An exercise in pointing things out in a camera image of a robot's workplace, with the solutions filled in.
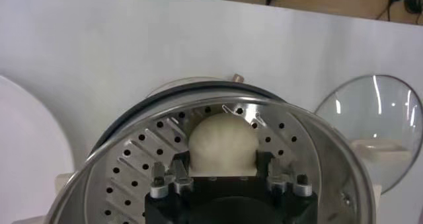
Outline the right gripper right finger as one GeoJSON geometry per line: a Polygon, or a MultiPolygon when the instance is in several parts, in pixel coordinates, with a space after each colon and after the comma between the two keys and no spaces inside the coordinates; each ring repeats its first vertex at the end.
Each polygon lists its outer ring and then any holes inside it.
{"type": "Polygon", "coordinates": [[[256,152],[256,169],[256,175],[265,179],[271,192],[275,190],[283,194],[289,191],[302,198],[313,195],[312,185],[308,183],[307,176],[305,175],[305,183],[299,183],[293,178],[293,171],[285,167],[271,152],[256,152]]]}

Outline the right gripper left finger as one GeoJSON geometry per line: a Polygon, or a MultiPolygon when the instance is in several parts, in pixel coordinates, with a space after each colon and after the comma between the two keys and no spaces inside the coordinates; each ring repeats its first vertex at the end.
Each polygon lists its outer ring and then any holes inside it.
{"type": "Polygon", "coordinates": [[[162,162],[156,162],[151,171],[153,180],[150,184],[150,196],[154,199],[167,197],[171,184],[178,195],[185,190],[193,190],[194,179],[188,175],[181,160],[173,160],[168,171],[165,170],[162,162]]]}

